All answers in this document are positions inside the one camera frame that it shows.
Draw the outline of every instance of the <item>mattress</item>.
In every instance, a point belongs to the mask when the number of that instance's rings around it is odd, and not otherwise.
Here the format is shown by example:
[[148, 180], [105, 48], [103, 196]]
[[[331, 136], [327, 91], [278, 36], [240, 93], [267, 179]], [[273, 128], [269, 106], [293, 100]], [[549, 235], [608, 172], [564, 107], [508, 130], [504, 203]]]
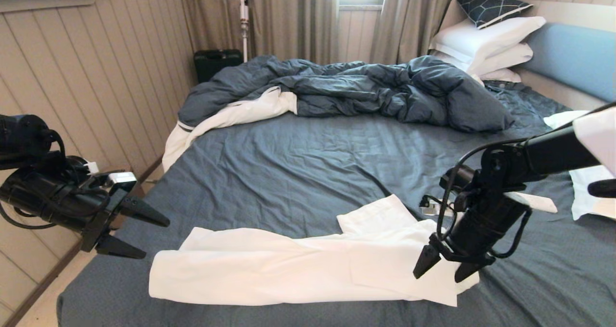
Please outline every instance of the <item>mattress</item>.
[[[557, 214], [536, 211], [517, 252], [480, 271], [458, 307], [431, 301], [346, 301], [262, 307], [194, 305], [148, 296], [159, 250], [177, 249], [194, 226], [251, 227], [289, 237], [340, 233], [336, 215], [392, 193], [418, 215], [424, 194], [465, 152], [491, 141], [548, 130], [542, 117], [567, 110], [522, 84], [489, 83], [515, 118], [496, 133], [464, 133], [366, 115], [270, 120], [207, 132], [179, 158], [146, 201], [171, 220], [158, 228], [128, 220], [117, 237], [144, 260], [96, 256], [58, 299], [72, 326], [613, 326], [614, 221], [571, 215], [567, 173], [528, 184]], [[477, 167], [479, 156], [469, 160]], [[514, 231], [497, 244], [505, 250]]]

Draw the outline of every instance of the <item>tiled floor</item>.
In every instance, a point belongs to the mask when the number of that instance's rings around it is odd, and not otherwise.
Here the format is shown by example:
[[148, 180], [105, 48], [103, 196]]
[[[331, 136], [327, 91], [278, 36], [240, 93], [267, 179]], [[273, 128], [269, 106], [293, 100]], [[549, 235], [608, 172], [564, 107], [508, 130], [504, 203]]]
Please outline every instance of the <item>tiled floor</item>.
[[[159, 166], [148, 177], [148, 180], [158, 180], [163, 176], [163, 169]], [[148, 193], [152, 186], [151, 183], [142, 185], [145, 193]], [[55, 302], [58, 295], [64, 292], [68, 284], [77, 277], [83, 268], [90, 263], [96, 252], [80, 252], [75, 256], [71, 263], [60, 273], [47, 290], [40, 296], [35, 304], [28, 310], [17, 327], [57, 327], [58, 319], [55, 313]]]

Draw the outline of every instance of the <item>curtain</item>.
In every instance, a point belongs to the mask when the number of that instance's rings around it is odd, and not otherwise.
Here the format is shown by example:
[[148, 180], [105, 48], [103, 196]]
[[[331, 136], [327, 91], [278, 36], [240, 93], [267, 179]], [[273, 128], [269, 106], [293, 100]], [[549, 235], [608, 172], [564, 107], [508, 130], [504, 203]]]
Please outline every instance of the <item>curtain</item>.
[[425, 55], [451, 0], [385, 0], [372, 40], [372, 63]]
[[[240, 0], [183, 0], [195, 50], [241, 49]], [[248, 0], [249, 57], [337, 57], [337, 0]]]

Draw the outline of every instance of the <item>pillow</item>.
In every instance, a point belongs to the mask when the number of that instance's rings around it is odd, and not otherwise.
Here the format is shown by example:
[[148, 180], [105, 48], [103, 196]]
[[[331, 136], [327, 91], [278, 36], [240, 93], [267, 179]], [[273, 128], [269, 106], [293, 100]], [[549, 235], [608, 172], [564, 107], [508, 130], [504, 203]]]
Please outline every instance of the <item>pillow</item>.
[[507, 18], [519, 17], [532, 4], [522, 0], [457, 0], [466, 16], [478, 29], [497, 24]]
[[482, 74], [479, 76], [482, 80], [501, 80], [508, 81], [510, 83], [521, 83], [522, 78], [518, 73], [513, 72], [508, 68], [502, 68], [495, 70], [494, 72], [490, 72], [487, 74]]
[[[558, 128], [586, 113], [588, 111], [585, 110], [562, 112], [545, 117], [543, 121], [551, 128]], [[588, 193], [588, 184], [599, 180], [614, 179], [605, 166], [576, 169], [569, 171], [569, 175], [574, 183], [574, 203], [571, 207], [574, 220], [584, 214], [602, 215], [616, 220], [616, 199], [597, 198]]]
[[477, 30], [471, 20], [466, 19], [438, 32], [429, 48], [447, 53], [465, 64], [479, 65], [488, 57], [512, 48], [543, 24], [543, 17], [517, 17]]
[[464, 62], [444, 52], [436, 51], [433, 55], [440, 60], [452, 64], [469, 74], [483, 75], [495, 70], [522, 64], [533, 57], [533, 51], [528, 44], [516, 44], [513, 48], [488, 57], [481, 64], [465, 64]]

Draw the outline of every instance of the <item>headboard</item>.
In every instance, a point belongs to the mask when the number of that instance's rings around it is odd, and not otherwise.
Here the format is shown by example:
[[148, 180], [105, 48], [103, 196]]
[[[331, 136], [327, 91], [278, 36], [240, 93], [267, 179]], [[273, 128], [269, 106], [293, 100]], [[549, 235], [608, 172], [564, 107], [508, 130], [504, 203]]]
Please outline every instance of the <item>headboard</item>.
[[[616, 7], [527, 2], [534, 6], [523, 16], [542, 16], [548, 24], [528, 38], [535, 53], [533, 59], [513, 68], [522, 82], [573, 109], [589, 110], [606, 101], [613, 102]], [[464, 11], [452, 0], [441, 29], [465, 18]]]

